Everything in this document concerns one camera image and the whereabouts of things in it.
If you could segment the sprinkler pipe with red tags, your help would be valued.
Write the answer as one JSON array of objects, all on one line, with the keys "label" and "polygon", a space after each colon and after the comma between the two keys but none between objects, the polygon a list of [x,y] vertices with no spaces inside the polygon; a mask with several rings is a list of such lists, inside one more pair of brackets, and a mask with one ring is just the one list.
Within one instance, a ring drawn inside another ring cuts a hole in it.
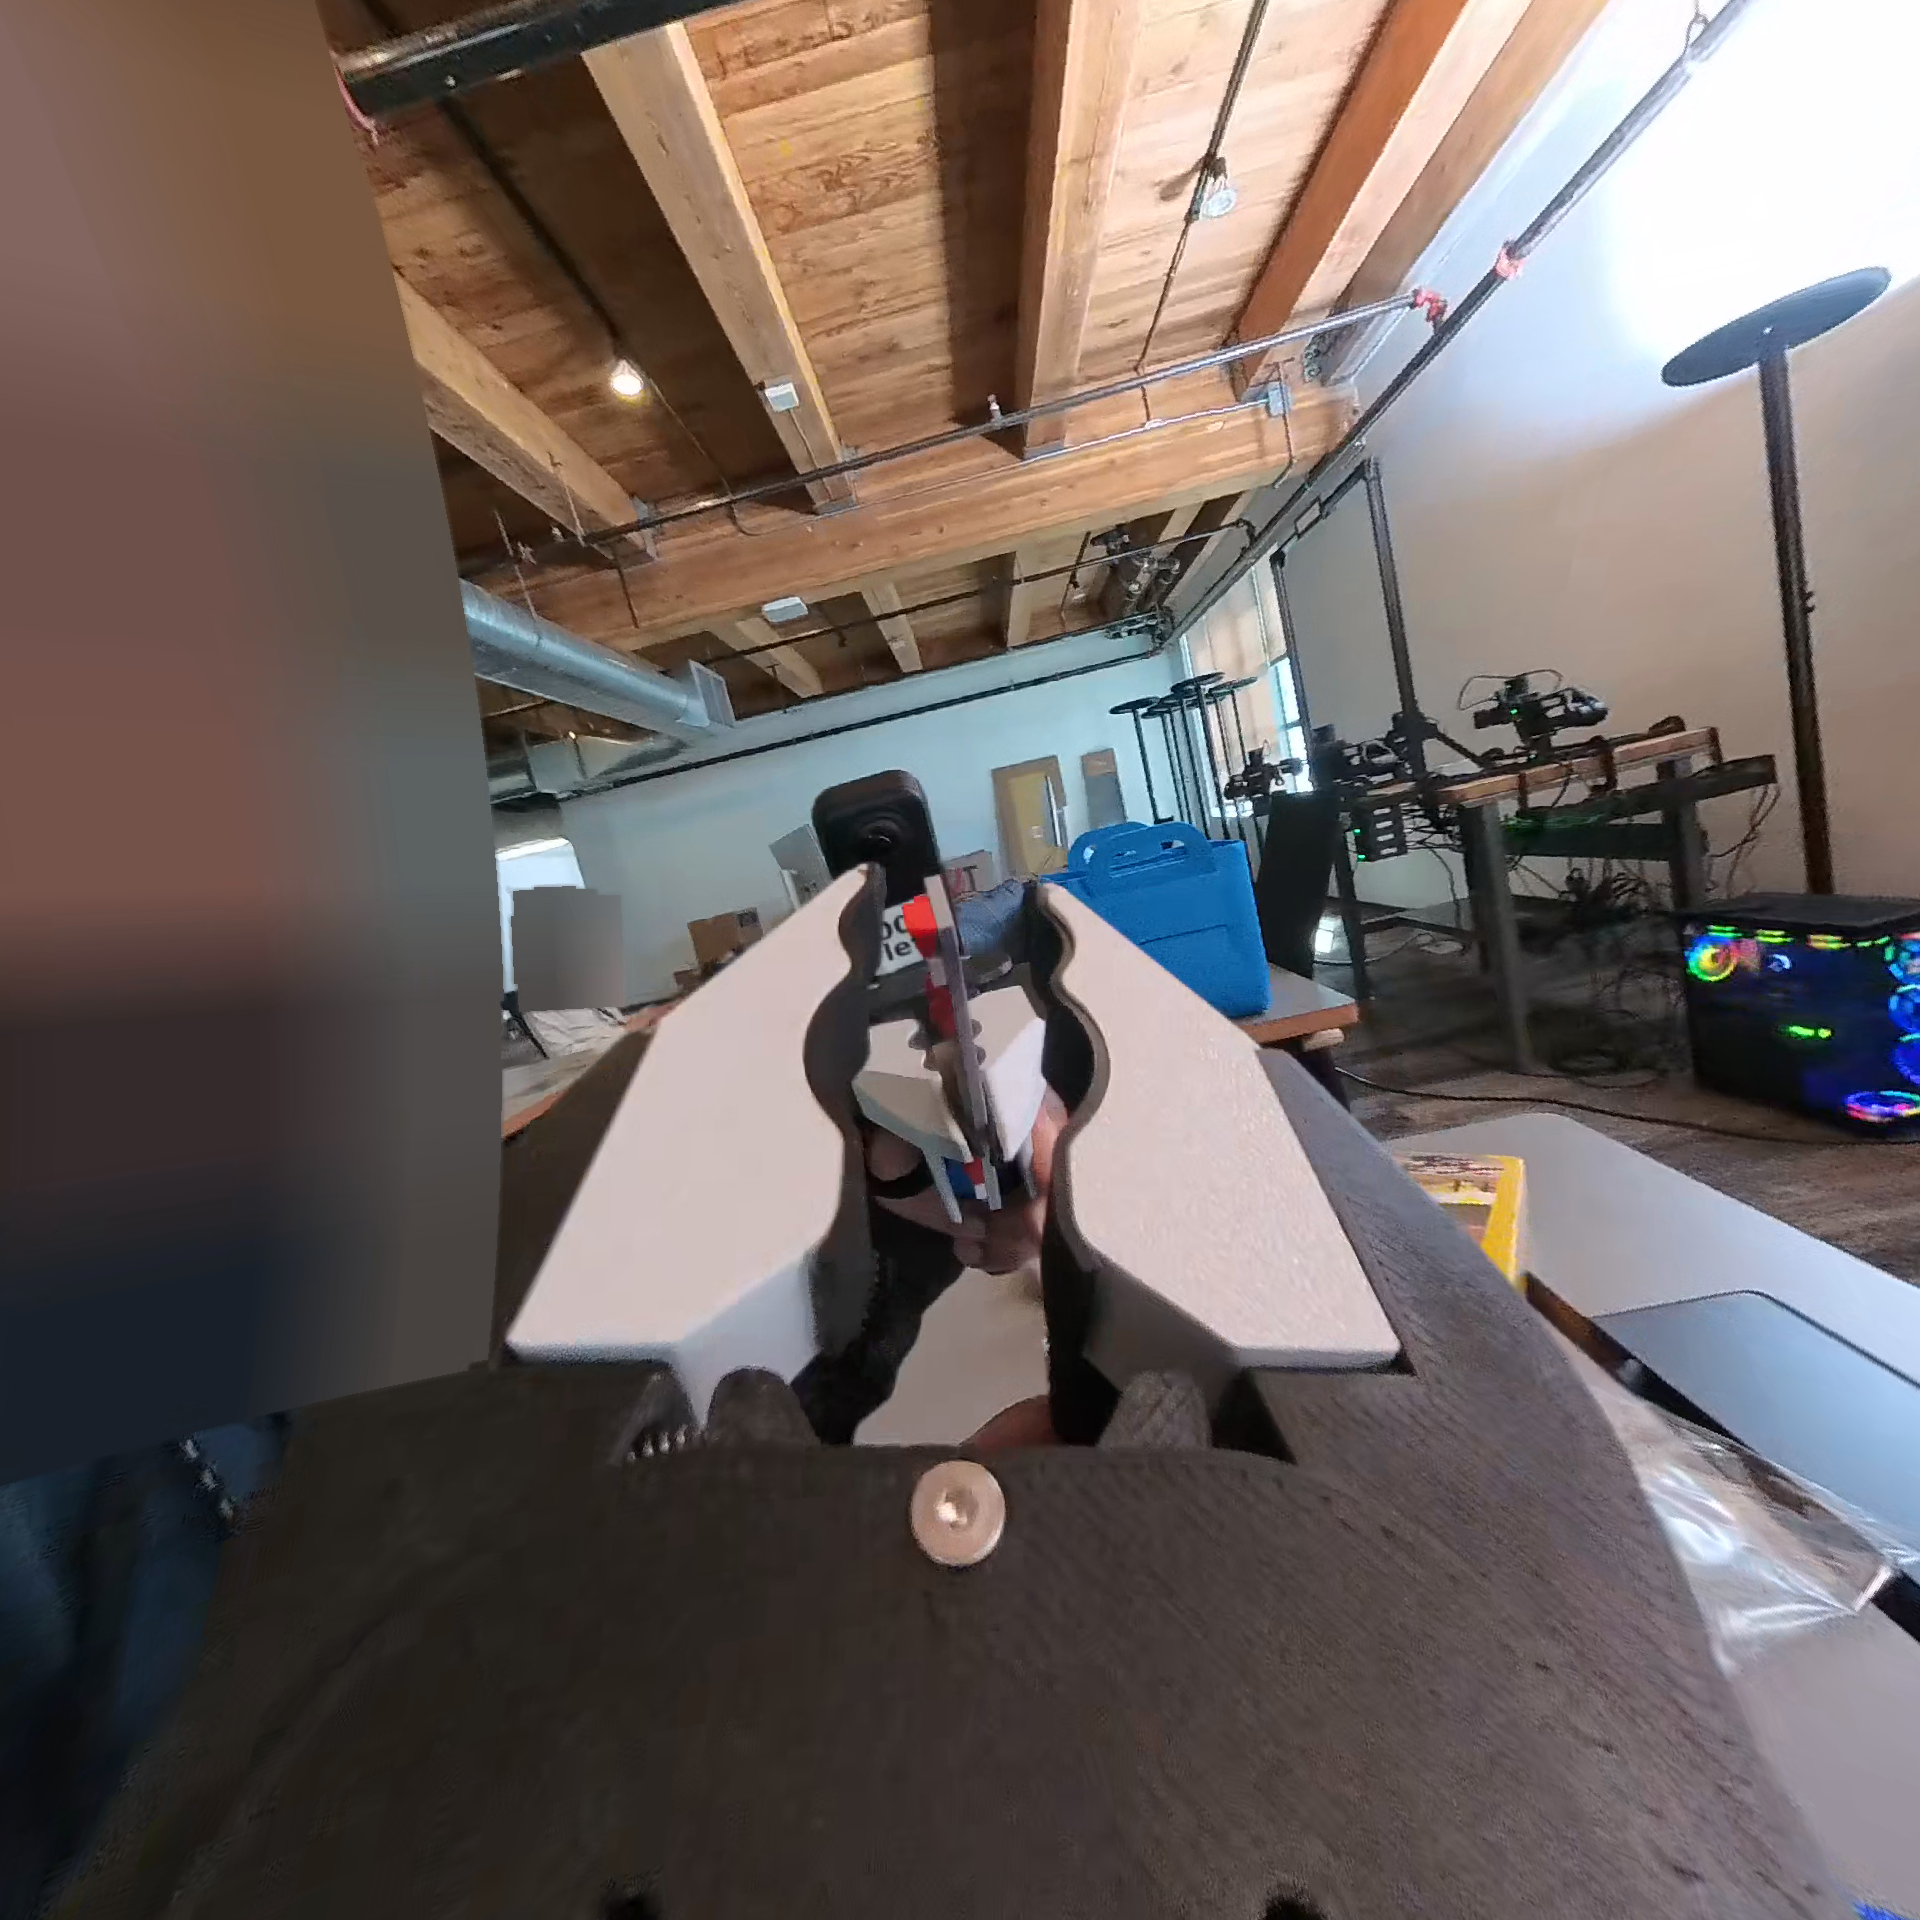
[{"label": "sprinkler pipe with red tags", "polygon": [[1725,2],[1716,13],[1697,13],[1688,26],[1688,38],[1678,59],[1648,87],[1648,91],[1625,111],[1625,117],[1608,132],[1597,149],[1585,157],[1560,193],[1533,215],[1533,220],[1504,243],[1490,267],[1475,282],[1440,321],[1429,342],[1418,350],[1406,365],[1393,375],[1378,395],[1356,417],[1350,430],[1308,471],[1302,483],[1262,521],[1249,538],[1242,553],[1225,566],[1225,571],[1201,593],[1201,597],[1184,611],[1161,613],[1158,628],[1165,647],[1176,647],[1188,628],[1208,618],[1212,607],[1228,597],[1242,579],[1269,561],[1293,535],[1313,527],[1324,510],[1330,508],[1333,494],[1353,476],[1360,458],[1368,453],[1368,442],[1380,419],[1404,397],[1404,393],[1429,371],[1429,365],[1451,348],[1453,339],[1472,324],[1477,314],[1494,300],[1509,282],[1522,274],[1526,260],[1539,251],[1545,237],[1582,204],[1595,182],[1621,162],[1625,153],[1657,123],[1667,107],[1688,90],[1693,74],[1716,57],[1718,49],[1738,33],[1752,2]]}]

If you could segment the grey red white brick assembly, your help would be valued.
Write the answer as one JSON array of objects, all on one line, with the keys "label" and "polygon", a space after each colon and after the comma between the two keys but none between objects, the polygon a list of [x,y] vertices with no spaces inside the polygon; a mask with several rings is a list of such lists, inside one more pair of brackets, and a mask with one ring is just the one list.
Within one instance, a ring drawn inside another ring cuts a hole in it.
[{"label": "grey red white brick assembly", "polygon": [[962,1193],[950,1189],[947,1173],[960,1167],[964,1198],[996,1214],[1004,1204],[1001,1140],[972,1019],[964,948],[942,871],[926,875],[924,891],[902,905],[902,933],[924,959],[924,1051],[945,1084],[945,1107],[956,1133],[956,1145],[942,1145],[930,1161],[932,1180],[958,1206]]}]

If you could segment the yellow box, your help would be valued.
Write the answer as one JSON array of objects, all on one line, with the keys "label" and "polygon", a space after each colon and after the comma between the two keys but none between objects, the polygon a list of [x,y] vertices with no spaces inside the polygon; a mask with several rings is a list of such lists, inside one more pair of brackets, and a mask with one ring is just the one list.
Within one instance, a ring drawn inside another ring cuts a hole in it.
[{"label": "yellow box", "polygon": [[1530,1283],[1530,1177],[1518,1156],[1393,1149],[1395,1164],[1480,1246],[1518,1293]]}]

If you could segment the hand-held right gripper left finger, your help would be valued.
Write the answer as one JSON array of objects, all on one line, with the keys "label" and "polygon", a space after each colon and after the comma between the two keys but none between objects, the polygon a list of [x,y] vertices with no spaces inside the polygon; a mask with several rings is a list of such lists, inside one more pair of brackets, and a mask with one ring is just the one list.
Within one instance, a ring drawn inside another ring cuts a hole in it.
[{"label": "hand-held right gripper left finger", "polygon": [[712,1394],[857,1338],[883,894],[876,866],[829,881],[653,1029],[508,1329],[516,1359],[656,1359]]}]

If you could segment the grey laptop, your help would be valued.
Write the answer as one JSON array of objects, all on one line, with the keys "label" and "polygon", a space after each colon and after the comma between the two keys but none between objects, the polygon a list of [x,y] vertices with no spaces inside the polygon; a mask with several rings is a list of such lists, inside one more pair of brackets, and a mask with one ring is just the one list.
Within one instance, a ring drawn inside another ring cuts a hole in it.
[{"label": "grey laptop", "polygon": [[1757,1291],[1597,1316],[1595,1330],[1917,1580],[1917,1386]]}]

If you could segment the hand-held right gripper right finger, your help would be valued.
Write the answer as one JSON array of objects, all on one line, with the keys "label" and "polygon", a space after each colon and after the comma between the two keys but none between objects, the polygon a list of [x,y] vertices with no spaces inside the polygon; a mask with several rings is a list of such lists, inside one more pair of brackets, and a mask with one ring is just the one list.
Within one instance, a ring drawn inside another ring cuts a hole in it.
[{"label": "hand-held right gripper right finger", "polygon": [[1098,1441],[1145,1375],[1184,1381],[1212,1426],[1250,1375],[1395,1374],[1402,1332],[1278,1063],[1091,903],[1040,882],[1030,905],[1067,1108],[1040,1257],[1054,1430]]}]

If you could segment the black metal stand frame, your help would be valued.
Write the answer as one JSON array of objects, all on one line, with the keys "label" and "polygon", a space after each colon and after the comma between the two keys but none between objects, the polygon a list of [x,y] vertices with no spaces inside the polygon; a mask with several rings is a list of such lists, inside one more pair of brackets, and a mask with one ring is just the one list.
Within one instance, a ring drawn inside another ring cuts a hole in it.
[{"label": "black metal stand frame", "polygon": [[1376,561],[1376,575],[1382,601],[1382,625],[1387,637],[1387,653],[1395,671],[1398,706],[1395,723],[1385,733],[1395,746],[1398,761],[1398,777],[1422,798],[1434,789],[1438,772],[1429,766],[1426,747],[1438,738],[1438,725],[1422,706],[1418,678],[1413,671],[1406,604],[1402,590],[1398,561],[1390,532],[1390,517],[1385,508],[1385,481],[1380,461],[1373,453],[1362,453],[1353,471],[1339,478],[1330,492],[1318,497],[1309,508],[1302,508],[1299,518],[1282,532],[1273,555],[1270,569],[1276,575],[1278,598],[1282,601],[1282,625],[1292,634],[1292,613],[1286,611],[1284,564],[1292,550],[1302,545],[1353,492],[1360,492],[1368,506],[1368,521],[1372,535],[1372,550]]}]

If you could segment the wooden workbench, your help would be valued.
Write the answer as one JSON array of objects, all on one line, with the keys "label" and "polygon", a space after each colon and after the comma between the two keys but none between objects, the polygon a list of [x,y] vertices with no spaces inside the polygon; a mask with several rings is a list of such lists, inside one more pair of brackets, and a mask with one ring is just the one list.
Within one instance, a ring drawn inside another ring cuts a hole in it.
[{"label": "wooden workbench", "polygon": [[1757,798],[1778,787],[1770,754],[1729,756],[1712,727],[1676,721],[1625,737],[1564,733],[1545,758],[1469,754],[1461,740],[1429,746],[1438,772],[1429,796],[1390,785],[1339,799],[1349,868],[1432,849],[1461,868],[1457,930],[1492,980],[1507,1060],[1545,1073],[1531,1031],[1522,948],[1530,861],[1556,859],[1592,881],[1662,873],[1653,898],[1628,894],[1634,922],[1657,905],[1700,907],[1712,898],[1712,852],[1700,810]]}]

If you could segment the black computer tower colourful lights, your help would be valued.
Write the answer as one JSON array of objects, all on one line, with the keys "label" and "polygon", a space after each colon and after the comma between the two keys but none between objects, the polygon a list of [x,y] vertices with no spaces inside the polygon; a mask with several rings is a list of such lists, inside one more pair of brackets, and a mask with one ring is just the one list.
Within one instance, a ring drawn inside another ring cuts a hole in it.
[{"label": "black computer tower colourful lights", "polygon": [[1747,894],[1669,922],[1704,1087],[1916,1137],[1916,898]]}]

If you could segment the blue plastic bin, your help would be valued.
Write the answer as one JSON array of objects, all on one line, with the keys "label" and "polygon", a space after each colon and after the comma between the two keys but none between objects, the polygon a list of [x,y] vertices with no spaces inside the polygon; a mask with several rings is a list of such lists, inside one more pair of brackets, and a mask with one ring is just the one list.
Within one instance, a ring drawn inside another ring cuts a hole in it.
[{"label": "blue plastic bin", "polygon": [[1188,823],[1116,823],[1082,833],[1049,881],[1222,1017],[1269,1012],[1269,963],[1242,843]]}]

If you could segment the person's blue jeans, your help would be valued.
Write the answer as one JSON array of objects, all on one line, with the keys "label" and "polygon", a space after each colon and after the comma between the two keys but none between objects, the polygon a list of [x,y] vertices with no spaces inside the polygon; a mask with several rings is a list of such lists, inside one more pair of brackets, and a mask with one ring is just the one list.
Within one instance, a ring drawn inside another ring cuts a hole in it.
[{"label": "person's blue jeans", "polygon": [[5,1483],[5,1917],[48,1911],[179,1702],[291,1426],[272,1412]]}]

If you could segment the silver air duct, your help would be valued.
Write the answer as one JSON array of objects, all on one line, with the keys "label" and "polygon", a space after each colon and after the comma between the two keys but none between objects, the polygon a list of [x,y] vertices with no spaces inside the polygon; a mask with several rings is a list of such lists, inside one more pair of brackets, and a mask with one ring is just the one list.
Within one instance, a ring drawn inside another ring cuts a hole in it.
[{"label": "silver air duct", "polygon": [[699,746],[736,725],[730,686],[705,662],[672,674],[460,583],[470,668],[480,682],[545,705]]}]

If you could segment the clear plastic bag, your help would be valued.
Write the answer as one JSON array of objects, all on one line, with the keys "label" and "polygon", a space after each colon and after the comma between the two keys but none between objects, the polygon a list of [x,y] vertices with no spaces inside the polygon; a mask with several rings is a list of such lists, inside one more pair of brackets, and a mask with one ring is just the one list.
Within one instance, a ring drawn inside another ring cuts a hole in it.
[{"label": "clear plastic bag", "polygon": [[1700,1612],[1716,1666],[1738,1676],[1790,1641],[1852,1623],[1916,1549],[1860,1509],[1621,1387],[1592,1382],[1641,1499]]}]

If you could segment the wooden door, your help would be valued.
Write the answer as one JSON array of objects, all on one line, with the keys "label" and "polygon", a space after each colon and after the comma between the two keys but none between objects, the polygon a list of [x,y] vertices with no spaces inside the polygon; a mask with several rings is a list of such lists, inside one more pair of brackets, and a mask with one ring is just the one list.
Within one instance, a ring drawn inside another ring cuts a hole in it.
[{"label": "wooden door", "polygon": [[1072,833],[1058,758],[1049,754],[995,767],[992,794],[1005,878],[1060,873]]}]

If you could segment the black ceiling pipe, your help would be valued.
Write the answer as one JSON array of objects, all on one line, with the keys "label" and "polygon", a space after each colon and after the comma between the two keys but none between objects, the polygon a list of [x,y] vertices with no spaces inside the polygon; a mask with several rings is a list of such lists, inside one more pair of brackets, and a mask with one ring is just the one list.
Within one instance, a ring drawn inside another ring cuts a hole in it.
[{"label": "black ceiling pipe", "polygon": [[736,11],[731,2],[509,2],[336,57],[355,110],[385,123],[584,59],[614,41]]}]

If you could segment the white papers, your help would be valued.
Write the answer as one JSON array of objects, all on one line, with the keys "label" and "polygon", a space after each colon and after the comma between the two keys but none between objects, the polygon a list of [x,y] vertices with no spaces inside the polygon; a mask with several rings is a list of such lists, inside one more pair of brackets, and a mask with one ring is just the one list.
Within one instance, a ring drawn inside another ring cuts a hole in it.
[{"label": "white papers", "polygon": [[669,1002],[642,1005],[632,1015],[590,1005],[522,1012],[520,1022],[548,1060],[597,1058],[629,1036],[650,1034],[672,1010]]}]

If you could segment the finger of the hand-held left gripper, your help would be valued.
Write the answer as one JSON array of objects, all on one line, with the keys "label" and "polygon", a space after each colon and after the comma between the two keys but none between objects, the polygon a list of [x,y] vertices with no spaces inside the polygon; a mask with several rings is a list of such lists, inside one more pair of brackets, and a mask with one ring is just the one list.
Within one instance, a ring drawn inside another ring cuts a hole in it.
[{"label": "finger of the hand-held left gripper", "polygon": [[953,1171],[966,1171],[974,1149],[929,1051],[915,1041],[869,1041],[869,1058],[856,1075],[852,1093],[869,1123],[921,1154],[947,1217],[962,1218]]},{"label": "finger of the hand-held left gripper", "polygon": [[1001,1161],[1018,1161],[1026,1153],[1040,1119],[1048,1098],[1044,1043],[1044,1019],[977,1019],[992,1145]]}]

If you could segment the person's left hand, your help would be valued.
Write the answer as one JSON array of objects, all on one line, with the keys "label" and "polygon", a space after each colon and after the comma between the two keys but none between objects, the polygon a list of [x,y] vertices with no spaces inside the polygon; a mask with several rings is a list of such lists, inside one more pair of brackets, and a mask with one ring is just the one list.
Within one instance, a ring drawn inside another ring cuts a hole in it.
[{"label": "person's left hand", "polygon": [[921,1177],[926,1164],[913,1142],[860,1123],[869,1171],[869,1196],[883,1217],[902,1221],[930,1236],[945,1255],[953,1255],[962,1270],[1013,1276],[1040,1259],[1044,1234],[1049,1173],[1067,1108],[1054,1093],[1042,1094],[1040,1113],[1026,1142],[1024,1173],[1018,1173],[1001,1206],[960,1203],[960,1217],[949,1217],[932,1185],[891,1193],[894,1185]]}]

